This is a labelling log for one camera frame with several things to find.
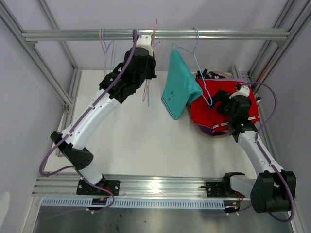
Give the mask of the pale blue wire hanger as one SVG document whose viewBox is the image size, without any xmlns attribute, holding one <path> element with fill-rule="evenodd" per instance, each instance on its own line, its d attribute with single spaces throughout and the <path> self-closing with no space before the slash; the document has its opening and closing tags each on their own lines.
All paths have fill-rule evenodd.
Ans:
<svg viewBox="0 0 311 233">
<path fill-rule="evenodd" d="M 194 48 L 193 48 L 192 51 L 187 50 L 187 49 L 185 49 L 185 48 L 183 48 L 183 47 L 177 45 L 177 44 L 174 43 L 174 42 L 171 43 L 171 46 L 172 46 L 172 47 L 175 46 L 177 49 L 181 49 L 181 50 L 183 50 L 183 51 L 185 51 L 185 52 L 187 52 L 187 53 L 193 55 L 193 57 L 194 57 L 194 59 L 195 59 L 195 62 L 196 62 L 196 65 L 197 65 L 198 70 L 199 70 L 199 74 L 201 75 L 201 79 L 203 80 L 204 89 L 206 90 L 209 99 L 207 99 L 207 98 L 204 96 L 204 94 L 202 94 L 202 96 L 203 96 L 204 100 L 206 101 L 206 103 L 208 104 L 208 106 L 211 107 L 211 106 L 213 105 L 212 96 L 211 96 L 209 90 L 207 89 L 207 86 L 206 86 L 206 83 L 205 83 L 205 77 L 204 77 L 204 75 L 203 75 L 203 73 L 202 73 L 202 69 L 201 69 L 201 67 L 200 67 L 200 65 L 199 65 L 199 62 L 198 62 L 198 60 L 197 60 L 197 57 L 196 57 L 196 49 L 197 49 L 197 46 L 198 46 L 198 43 L 199 43 L 200 33 L 199 33 L 198 28 L 196 28 L 196 27 L 194 27 L 193 30 L 194 30 L 195 33 L 196 33 L 196 36 L 195 36 L 195 38 L 196 38 L 196 43 L 195 43 Z"/>
</svg>

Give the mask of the teal trousers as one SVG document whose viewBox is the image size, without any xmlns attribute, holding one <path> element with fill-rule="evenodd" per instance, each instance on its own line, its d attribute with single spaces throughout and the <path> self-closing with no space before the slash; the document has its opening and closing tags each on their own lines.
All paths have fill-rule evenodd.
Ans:
<svg viewBox="0 0 311 233">
<path fill-rule="evenodd" d="M 202 95 L 203 91 L 177 50 L 172 50 L 166 85 L 161 101 L 173 120 L 178 120 L 187 104 Z"/>
</svg>

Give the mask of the black white patterned trousers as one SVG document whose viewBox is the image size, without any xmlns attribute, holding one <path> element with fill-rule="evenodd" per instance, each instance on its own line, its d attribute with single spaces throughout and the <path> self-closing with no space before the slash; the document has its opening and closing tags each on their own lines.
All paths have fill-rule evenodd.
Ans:
<svg viewBox="0 0 311 233">
<path fill-rule="evenodd" d="M 204 69 L 203 71 L 198 70 L 196 74 L 197 79 L 224 79 L 225 76 L 221 74 L 217 74 L 213 71 L 209 71 L 208 69 Z"/>
</svg>

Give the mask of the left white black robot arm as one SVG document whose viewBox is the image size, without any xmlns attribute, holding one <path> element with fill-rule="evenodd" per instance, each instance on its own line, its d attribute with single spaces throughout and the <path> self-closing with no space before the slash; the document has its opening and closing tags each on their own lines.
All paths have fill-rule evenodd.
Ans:
<svg viewBox="0 0 311 233">
<path fill-rule="evenodd" d="M 152 47 L 131 48 L 99 84 L 85 111 L 62 132 L 54 131 L 50 138 L 73 167 L 88 181 L 87 188 L 98 195 L 104 191 L 104 177 L 96 168 L 93 154 L 86 144 L 103 120 L 130 95 L 136 93 L 146 79 L 156 78 L 156 61 Z"/>
</svg>

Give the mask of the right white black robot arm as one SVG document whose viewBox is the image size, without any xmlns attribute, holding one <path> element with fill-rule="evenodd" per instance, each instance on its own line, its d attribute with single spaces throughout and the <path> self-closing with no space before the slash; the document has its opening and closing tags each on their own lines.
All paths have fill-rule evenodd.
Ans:
<svg viewBox="0 0 311 233">
<path fill-rule="evenodd" d="M 249 119 L 252 107 L 250 90 L 240 87 L 230 94 L 219 90 L 212 98 L 216 111 L 229 119 L 229 132 L 250 159 L 257 178 L 243 174 L 226 174 L 222 193 L 233 196 L 239 192 L 248 197 L 257 213 L 286 212 L 293 216 L 296 176 L 285 171 L 269 153 L 259 136 L 259 130 Z"/>
</svg>

